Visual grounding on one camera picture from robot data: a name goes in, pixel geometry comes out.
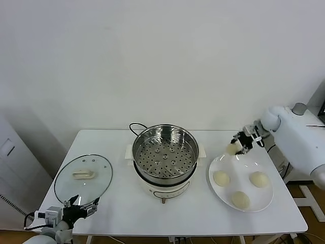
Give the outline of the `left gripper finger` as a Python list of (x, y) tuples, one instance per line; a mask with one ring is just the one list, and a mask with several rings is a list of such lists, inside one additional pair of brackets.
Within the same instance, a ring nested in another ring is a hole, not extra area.
[(78, 197), (79, 197), (79, 195), (71, 197), (69, 200), (64, 201), (63, 205), (64, 206), (72, 206), (74, 204), (74, 202), (78, 199)]
[(99, 200), (100, 200), (100, 198), (97, 197), (91, 203), (88, 203), (86, 205), (82, 205), (80, 207), (80, 209), (82, 211), (82, 215), (83, 216), (91, 216), (91, 215), (93, 215), (97, 211)]

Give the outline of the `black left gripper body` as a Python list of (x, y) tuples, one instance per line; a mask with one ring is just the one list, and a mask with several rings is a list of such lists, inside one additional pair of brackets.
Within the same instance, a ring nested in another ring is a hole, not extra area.
[(83, 206), (71, 205), (70, 207), (63, 208), (63, 217), (62, 220), (67, 223), (69, 228), (73, 228), (74, 224), (79, 219), (86, 218), (86, 210)]

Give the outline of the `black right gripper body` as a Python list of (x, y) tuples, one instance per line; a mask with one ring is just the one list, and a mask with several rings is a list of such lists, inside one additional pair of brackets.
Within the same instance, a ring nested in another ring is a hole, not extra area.
[(244, 132), (242, 132), (242, 137), (241, 139), (239, 140), (240, 144), (242, 147), (247, 147), (247, 148), (250, 148), (253, 149), (253, 139), (251, 136), (246, 136)]

